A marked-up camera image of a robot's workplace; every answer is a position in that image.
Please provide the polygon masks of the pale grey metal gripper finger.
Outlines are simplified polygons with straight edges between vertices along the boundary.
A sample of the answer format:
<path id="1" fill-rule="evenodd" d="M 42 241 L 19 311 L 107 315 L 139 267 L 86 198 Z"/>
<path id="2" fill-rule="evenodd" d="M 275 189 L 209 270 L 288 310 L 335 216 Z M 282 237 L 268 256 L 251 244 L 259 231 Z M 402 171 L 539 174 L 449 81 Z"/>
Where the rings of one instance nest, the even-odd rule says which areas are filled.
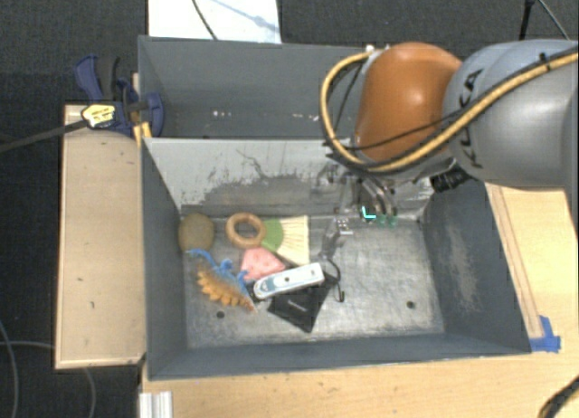
<path id="1" fill-rule="evenodd" d="M 353 235 L 354 232 L 350 227 L 348 218 L 333 218 L 323 233 L 321 249 L 318 255 L 326 261 L 333 260 L 337 250 Z"/>
<path id="2" fill-rule="evenodd" d="M 314 181 L 314 196 L 339 197 L 346 169 L 340 164 L 325 164 Z"/>

